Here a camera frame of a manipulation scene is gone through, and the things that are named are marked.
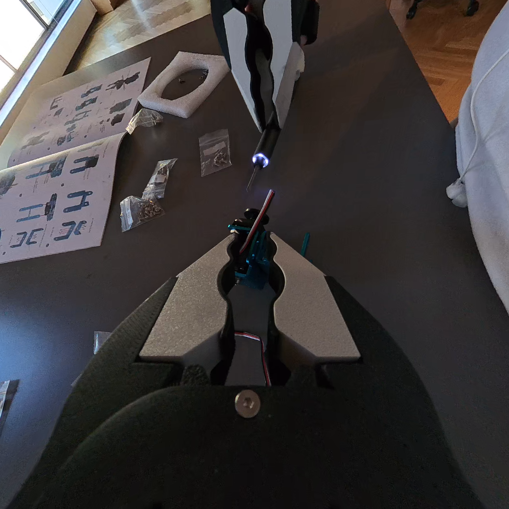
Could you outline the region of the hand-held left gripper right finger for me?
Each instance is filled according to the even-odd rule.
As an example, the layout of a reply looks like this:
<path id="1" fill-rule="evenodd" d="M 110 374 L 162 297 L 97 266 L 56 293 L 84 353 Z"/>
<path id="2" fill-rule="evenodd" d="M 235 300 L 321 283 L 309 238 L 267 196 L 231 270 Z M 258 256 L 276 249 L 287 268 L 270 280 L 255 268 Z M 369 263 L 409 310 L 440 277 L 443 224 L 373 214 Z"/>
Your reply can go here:
<path id="1" fill-rule="evenodd" d="M 301 366 L 361 359 L 327 276 L 270 233 L 270 380 L 286 383 Z"/>

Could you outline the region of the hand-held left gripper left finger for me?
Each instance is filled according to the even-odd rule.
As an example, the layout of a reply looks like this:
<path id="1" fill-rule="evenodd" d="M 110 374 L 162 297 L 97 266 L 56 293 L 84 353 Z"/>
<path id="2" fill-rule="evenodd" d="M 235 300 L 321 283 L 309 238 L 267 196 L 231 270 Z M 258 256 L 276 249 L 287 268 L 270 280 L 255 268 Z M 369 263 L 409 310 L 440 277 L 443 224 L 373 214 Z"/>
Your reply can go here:
<path id="1" fill-rule="evenodd" d="M 229 234 L 175 279 L 148 337 L 141 361 L 200 366 L 225 385 L 235 352 L 231 302 L 239 234 Z"/>

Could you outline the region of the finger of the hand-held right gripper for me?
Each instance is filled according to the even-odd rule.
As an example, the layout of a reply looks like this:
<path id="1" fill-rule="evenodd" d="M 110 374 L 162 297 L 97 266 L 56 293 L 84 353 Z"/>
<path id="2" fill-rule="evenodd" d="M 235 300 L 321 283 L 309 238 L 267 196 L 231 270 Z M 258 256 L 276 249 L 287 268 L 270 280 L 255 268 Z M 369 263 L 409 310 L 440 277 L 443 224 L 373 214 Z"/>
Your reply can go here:
<path id="1" fill-rule="evenodd" d="M 254 123 L 263 132 L 266 115 L 257 65 L 257 53 L 266 42 L 262 23 L 252 13 L 235 7 L 223 15 L 223 22 L 232 74 Z"/>
<path id="2" fill-rule="evenodd" d="M 306 1 L 264 2 L 264 23 L 272 41 L 272 103 L 280 128 L 289 112 L 297 75 L 303 72 L 303 50 L 300 43 L 305 10 Z"/>

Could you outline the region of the black screwdriver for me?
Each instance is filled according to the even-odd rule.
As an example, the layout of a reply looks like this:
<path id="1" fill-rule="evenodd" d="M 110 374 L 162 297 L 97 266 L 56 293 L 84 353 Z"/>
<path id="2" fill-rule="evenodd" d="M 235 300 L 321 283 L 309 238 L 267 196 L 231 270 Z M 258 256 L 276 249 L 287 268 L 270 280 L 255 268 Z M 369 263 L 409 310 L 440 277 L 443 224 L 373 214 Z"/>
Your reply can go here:
<path id="1" fill-rule="evenodd" d="M 277 120 L 277 113 L 272 101 L 273 78 L 270 62 L 261 49 L 256 51 L 256 65 L 260 74 L 260 95 L 264 105 L 265 128 L 252 157 L 253 172 L 247 184 L 246 191 L 250 192 L 258 173 L 270 162 L 281 129 Z"/>

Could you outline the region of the servo with blue bracket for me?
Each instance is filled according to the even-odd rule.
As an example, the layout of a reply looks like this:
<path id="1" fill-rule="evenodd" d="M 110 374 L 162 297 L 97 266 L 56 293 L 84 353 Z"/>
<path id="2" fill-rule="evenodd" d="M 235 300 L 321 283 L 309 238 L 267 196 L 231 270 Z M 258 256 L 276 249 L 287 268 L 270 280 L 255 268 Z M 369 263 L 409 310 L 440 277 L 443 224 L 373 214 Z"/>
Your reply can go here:
<path id="1" fill-rule="evenodd" d="M 266 205 L 263 209 L 248 208 L 245 210 L 243 218 L 237 218 L 228 225 L 229 233 L 237 234 L 239 243 L 244 244 L 259 214 L 264 212 L 247 247 L 242 253 L 235 256 L 234 261 L 236 284 L 257 290 L 264 289 L 270 281 L 270 267 L 277 251 L 277 247 L 270 239 L 271 232 L 265 229 L 270 220 L 269 207 Z"/>

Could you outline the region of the dark grey desk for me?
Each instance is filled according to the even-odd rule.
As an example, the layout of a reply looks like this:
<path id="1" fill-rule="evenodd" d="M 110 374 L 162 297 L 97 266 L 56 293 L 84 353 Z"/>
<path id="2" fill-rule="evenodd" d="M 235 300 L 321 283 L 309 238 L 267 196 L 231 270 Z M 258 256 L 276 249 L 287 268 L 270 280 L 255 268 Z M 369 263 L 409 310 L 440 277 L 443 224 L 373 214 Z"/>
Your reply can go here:
<path id="1" fill-rule="evenodd" d="M 200 173 L 227 129 L 232 165 Z M 508 508 L 508 314 L 445 188 L 455 139 L 385 5 L 322 1 L 269 167 L 232 76 L 125 137 L 102 243 L 1 265 L 1 508 Z M 121 231 L 156 163 L 165 214 Z M 328 278 L 361 359 L 254 387 L 139 359 L 176 276 L 275 190 L 269 228 Z M 94 331 L 111 332 L 93 353 Z"/>

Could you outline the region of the white foam piece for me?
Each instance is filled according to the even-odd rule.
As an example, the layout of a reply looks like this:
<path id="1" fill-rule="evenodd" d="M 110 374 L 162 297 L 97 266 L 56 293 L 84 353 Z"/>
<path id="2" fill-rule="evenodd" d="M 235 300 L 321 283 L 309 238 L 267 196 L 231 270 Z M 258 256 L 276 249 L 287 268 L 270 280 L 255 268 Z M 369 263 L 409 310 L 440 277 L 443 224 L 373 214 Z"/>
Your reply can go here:
<path id="1" fill-rule="evenodd" d="M 197 88 L 177 99 L 162 98 L 162 93 L 169 83 L 192 70 L 207 71 L 207 77 Z M 230 68 L 222 55 L 180 51 L 140 94 L 138 102 L 144 108 L 187 119 L 206 101 L 229 72 Z"/>

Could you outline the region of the black office chair base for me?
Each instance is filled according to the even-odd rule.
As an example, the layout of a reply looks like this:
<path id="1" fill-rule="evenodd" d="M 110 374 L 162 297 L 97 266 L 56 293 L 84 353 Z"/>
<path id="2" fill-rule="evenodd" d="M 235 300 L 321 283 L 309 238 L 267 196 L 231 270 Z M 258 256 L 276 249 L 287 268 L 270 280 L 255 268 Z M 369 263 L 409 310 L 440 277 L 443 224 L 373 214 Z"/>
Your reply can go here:
<path id="1" fill-rule="evenodd" d="M 423 1 L 412 1 L 407 13 L 406 13 L 406 19 L 411 20 L 415 17 L 419 4 Z M 474 16 L 477 11 L 479 10 L 480 2 L 479 1 L 468 1 L 468 6 L 465 11 L 466 17 L 472 17 Z"/>

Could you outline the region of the clear bag of metal nuts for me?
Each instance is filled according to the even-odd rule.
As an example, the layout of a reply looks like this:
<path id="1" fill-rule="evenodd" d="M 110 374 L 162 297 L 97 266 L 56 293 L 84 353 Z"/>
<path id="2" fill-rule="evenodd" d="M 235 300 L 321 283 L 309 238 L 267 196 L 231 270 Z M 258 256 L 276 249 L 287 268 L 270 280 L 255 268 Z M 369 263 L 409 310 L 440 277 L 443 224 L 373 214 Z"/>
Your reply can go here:
<path id="1" fill-rule="evenodd" d="M 165 214 L 153 194 L 145 197 L 128 196 L 120 202 L 121 231 L 127 232 Z"/>

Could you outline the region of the instruction booklet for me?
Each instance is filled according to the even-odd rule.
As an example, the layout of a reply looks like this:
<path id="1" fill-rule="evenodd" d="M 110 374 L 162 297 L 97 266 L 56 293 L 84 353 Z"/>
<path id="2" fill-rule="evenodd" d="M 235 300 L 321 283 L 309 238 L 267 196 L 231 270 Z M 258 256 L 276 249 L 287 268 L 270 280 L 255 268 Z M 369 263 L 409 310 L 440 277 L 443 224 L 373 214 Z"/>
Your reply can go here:
<path id="1" fill-rule="evenodd" d="M 37 107 L 1 168 L 1 263 L 101 245 L 117 155 L 151 58 Z"/>

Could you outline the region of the large window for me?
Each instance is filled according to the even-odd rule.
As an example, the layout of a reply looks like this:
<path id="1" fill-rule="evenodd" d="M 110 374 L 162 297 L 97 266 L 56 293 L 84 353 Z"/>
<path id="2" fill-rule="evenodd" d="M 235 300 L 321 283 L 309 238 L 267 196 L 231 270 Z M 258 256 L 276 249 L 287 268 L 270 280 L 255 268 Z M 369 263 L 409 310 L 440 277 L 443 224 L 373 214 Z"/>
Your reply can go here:
<path id="1" fill-rule="evenodd" d="M 1 1 L 1 123 L 29 89 L 80 1 Z"/>

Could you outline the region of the person's white top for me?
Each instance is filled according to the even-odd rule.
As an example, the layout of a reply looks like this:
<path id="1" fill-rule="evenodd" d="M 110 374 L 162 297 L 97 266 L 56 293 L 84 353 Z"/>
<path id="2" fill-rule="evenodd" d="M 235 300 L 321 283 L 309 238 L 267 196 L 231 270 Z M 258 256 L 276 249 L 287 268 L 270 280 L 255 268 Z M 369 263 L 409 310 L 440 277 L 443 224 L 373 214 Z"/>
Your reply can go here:
<path id="1" fill-rule="evenodd" d="M 508 3 L 477 52 L 455 147 L 459 176 L 446 194 L 468 209 L 480 257 L 508 310 Z"/>

